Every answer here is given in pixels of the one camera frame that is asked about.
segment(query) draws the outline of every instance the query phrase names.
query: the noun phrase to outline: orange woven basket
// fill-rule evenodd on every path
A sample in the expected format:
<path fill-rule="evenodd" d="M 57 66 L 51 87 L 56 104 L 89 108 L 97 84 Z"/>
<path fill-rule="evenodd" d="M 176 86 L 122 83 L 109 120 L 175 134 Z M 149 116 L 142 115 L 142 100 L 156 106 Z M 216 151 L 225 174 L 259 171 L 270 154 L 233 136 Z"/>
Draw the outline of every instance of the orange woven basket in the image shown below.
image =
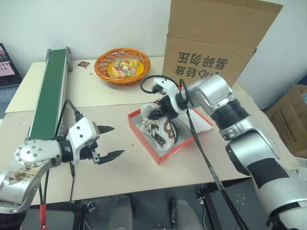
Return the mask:
<path fill-rule="evenodd" d="M 140 60 L 144 65 L 144 71 L 136 77 L 124 78 L 124 79 L 112 79 L 109 77 L 107 72 L 108 66 L 118 58 L 134 58 Z M 132 49 L 132 48 L 119 48 L 112 49 L 103 55 L 101 55 L 94 66 L 96 74 L 105 81 L 109 81 L 118 85 L 131 85 L 139 82 L 143 77 L 145 77 L 150 70 L 150 60 L 149 57 L 143 52 Z"/>

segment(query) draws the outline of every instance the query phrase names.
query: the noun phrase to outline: candy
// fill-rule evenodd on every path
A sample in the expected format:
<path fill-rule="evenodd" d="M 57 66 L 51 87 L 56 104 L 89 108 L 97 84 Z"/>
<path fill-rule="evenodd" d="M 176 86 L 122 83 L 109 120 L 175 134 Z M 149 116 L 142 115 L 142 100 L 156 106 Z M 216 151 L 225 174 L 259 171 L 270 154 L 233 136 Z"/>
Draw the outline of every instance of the candy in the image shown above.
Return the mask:
<path fill-rule="evenodd" d="M 135 75 L 135 74 L 136 74 L 136 68 L 135 68 L 135 67 L 130 68 L 130 71 L 131 71 L 131 73 L 132 73 L 133 75 Z"/>
<path fill-rule="evenodd" d="M 132 77 L 132 73 L 131 73 L 129 70 L 127 71 L 127 77 L 128 77 L 128 78 L 131 78 L 131 77 Z"/>
<path fill-rule="evenodd" d="M 111 71 L 112 71 L 112 78 L 119 78 L 119 72 L 114 66 L 112 66 Z"/>
<path fill-rule="evenodd" d="M 128 66 L 123 66 L 123 71 L 124 72 L 127 72 L 129 70 L 129 67 Z"/>
<path fill-rule="evenodd" d="M 116 59 L 115 64 L 116 64 L 117 66 L 119 66 L 119 65 L 121 64 L 121 60 L 120 60 L 120 59 Z"/>
<path fill-rule="evenodd" d="M 127 75 L 126 75 L 126 73 L 125 73 L 125 72 L 121 72 L 121 73 L 120 73 L 120 77 L 119 77 L 119 78 L 126 78 L 126 76 L 127 76 Z"/>
<path fill-rule="evenodd" d="M 112 63 L 110 77 L 114 79 L 135 77 L 137 75 L 138 65 L 138 59 L 117 58 Z"/>

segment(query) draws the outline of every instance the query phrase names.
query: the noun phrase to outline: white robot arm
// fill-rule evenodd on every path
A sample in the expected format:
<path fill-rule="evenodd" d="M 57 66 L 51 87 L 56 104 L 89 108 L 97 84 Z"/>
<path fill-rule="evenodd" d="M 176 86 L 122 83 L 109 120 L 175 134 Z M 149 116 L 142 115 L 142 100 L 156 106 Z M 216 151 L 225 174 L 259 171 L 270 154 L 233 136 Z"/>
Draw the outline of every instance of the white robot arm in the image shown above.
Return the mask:
<path fill-rule="evenodd" d="M 161 109 L 152 112 L 150 119 L 165 115 L 172 119 L 188 108 L 204 109 L 229 141 L 225 149 L 236 169 L 251 176 L 269 229 L 307 229 L 305 181 L 279 163 L 277 145 L 256 118 L 241 107 L 221 76 L 198 80 L 181 91 L 164 76 L 154 77 L 153 82 L 153 93 L 166 96 L 158 102 Z"/>

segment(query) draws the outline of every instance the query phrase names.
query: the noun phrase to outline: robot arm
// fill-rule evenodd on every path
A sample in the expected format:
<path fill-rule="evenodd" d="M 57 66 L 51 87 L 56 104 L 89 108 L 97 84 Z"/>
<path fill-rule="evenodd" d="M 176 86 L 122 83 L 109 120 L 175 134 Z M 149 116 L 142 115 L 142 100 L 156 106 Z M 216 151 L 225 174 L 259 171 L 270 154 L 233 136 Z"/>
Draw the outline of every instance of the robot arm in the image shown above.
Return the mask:
<path fill-rule="evenodd" d="M 41 177 L 62 162 L 73 164 L 83 159 L 93 159 L 102 164 L 121 155 L 123 150 L 100 157 L 96 153 L 96 140 L 101 133 L 113 130 L 97 126 L 88 118 L 81 118 L 68 131 L 66 138 L 55 140 L 29 140 L 19 146 L 7 170 L 0 174 L 0 229 L 19 229 L 30 207 Z"/>
<path fill-rule="evenodd" d="M 188 92 L 175 92 L 175 84 L 161 76 L 154 79 L 153 88 L 167 95 L 159 101 L 163 109 L 151 114 L 151 119 L 164 115 L 174 118 L 188 108 L 201 107 L 216 122 L 222 137 L 229 141 L 225 149 L 235 168 L 251 176 L 270 229 L 306 229 L 306 183 L 279 163 L 277 145 L 241 107 L 221 76 L 198 80 L 187 87 Z"/>

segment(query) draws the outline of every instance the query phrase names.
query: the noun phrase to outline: red cable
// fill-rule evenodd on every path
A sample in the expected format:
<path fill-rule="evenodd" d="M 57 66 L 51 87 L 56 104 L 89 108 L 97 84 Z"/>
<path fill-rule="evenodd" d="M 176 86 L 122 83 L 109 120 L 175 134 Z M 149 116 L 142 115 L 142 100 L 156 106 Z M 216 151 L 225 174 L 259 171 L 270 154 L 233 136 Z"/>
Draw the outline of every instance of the red cable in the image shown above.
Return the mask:
<path fill-rule="evenodd" d="M 48 230 L 46 227 L 46 204 L 40 205 L 39 209 L 40 230 Z"/>

